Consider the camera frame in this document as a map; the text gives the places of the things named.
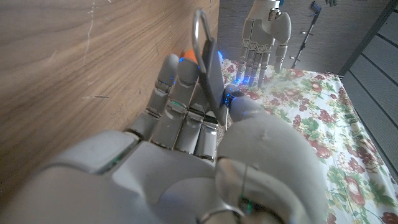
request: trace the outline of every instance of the metal rod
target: metal rod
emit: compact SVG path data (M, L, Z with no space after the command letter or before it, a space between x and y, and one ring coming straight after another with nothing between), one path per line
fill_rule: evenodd
M308 36L311 35L312 28L313 28L313 26L315 25L315 23L317 22L317 19L318 19L318 17L319 17L319 14L321 13L321 8L317 6L317 4L315 3L315 1L313 1L313 2L311 3L311 9L315 11L315 15L314 15L314 17L313 17L313 19L312 19L310 29L309 29L309 30L307 31L307 33L305 34L305 38L304 38L303 43L302 43L301 46L300 46L300 50L298 51L297 56L294 58L294 62L293 62L293 65L292 65L291 68L295 68L295 67L296 67L296 64L297 64L297 61L300 61L300 60L299 60L299 57L300 57L300 55L301 55L301 52L302 52L303 49L305 48L305 44L307 43Z

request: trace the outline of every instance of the green light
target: green light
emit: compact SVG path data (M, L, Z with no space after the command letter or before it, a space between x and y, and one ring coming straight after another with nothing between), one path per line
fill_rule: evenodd
M175 104L175 105L181 106L181 105L180 105L179 103L177 103L176 101L172 101L172 103Z
M248 203L248 212L251 213L251 200L249 200L249 203Z

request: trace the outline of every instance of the green leaf pattern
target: green leaf pattern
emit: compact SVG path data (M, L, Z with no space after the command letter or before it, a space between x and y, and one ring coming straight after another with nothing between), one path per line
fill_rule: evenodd
M225 84L237 66L223 61ZM262 88L238 87L314 148L328 187L325 223L398 223L398 185L336 75L268 66Z

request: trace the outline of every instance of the blue led light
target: blue led light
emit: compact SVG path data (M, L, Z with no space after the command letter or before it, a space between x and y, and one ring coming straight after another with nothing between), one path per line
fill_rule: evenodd
M217 53L218 53L218 56L221 58L221 60L223 60L224 59L223 54L220 51L217 51Z

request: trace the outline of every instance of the wooden wall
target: wooden wall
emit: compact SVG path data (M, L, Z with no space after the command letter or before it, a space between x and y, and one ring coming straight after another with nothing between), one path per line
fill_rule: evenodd
M0 205L44 160L144 109L164 57L217 35L219 0L0 2Z
M391 174L398 178L398 1L343 84Z

